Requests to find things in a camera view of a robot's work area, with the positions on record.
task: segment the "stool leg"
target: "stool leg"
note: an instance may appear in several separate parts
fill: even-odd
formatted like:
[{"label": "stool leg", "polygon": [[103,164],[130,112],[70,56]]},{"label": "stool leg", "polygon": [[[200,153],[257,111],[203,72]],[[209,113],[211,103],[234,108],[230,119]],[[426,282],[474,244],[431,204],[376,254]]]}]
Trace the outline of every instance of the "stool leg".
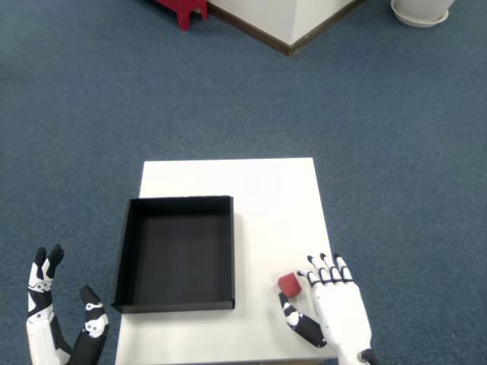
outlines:
[{"label": "stool leg", "polygon": [[202,5],[201,7],[201,19],[203,19],[204,21],[208,18],[208,10],[206,9],[206,2],[204,2],[205,4]]},{"label": "stool leg", "polygon": [[181,30],[189,29],[189,12],[178,12],[177,13],[177,24],[180,26]]}]

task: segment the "open box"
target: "open box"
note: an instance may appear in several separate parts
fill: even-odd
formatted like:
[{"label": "open box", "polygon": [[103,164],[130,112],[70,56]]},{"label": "open box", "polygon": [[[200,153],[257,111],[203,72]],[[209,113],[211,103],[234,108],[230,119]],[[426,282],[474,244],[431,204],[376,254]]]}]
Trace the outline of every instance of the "open box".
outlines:
[{"label": "open box", "polygon": [[233,309],[231,196],[132,199],[113,306],[121,313]]}]

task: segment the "pot base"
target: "pot base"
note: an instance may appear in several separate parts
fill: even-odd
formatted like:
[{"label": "pot base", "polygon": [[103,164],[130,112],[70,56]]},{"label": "pot base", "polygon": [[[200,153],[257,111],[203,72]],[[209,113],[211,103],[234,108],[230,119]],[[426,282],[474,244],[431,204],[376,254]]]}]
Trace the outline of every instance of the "pot base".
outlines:
[{"label": "pot base", "polygon": [[396,0],[391,0],[390,2],[390,7],[393,9],[394,14],[396,15],[397,19],[401,23],[407,24],[410,27],[416,27],[416,28],[431,28],[434,27],[435,25],[439,23],[443,23],[445,20],[448,19],[448,15],[450,15],[450,12],[446,10],[443,15],[441,15],[436,21],[422,21],[419,19],[414,19],[408,16],[405,16],[401,13],[399,13],[396,9]]}]

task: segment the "white flower pot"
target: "white flower pot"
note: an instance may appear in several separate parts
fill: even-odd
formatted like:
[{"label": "white flower pot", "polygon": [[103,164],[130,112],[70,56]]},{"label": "white flower pot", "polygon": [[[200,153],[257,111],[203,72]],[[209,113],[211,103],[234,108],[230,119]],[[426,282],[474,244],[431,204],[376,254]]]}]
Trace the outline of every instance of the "white flower pot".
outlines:
[{"label": "white flower pot", "polygon": [[396,11],[419,23],[431,23],[444,16],[455,0],[395,0]]}]

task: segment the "white wall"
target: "white wall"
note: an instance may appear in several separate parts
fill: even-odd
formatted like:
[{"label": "white wall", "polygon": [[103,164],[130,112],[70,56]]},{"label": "white wall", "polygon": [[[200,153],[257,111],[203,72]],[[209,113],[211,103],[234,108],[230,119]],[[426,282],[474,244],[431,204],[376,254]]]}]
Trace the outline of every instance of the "white wall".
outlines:
[{"label": "white wall", "polygon": [[352,0],[297,0],[291,42],[294,43],[306,33],[323,23]]},{"label": "white wall", "polygon": [[292,43],[298,0],[209,0],[209,2],[287,44]]},{"label": "white wall", "polygon": [[353,0],[209,0],[291,45]]}]

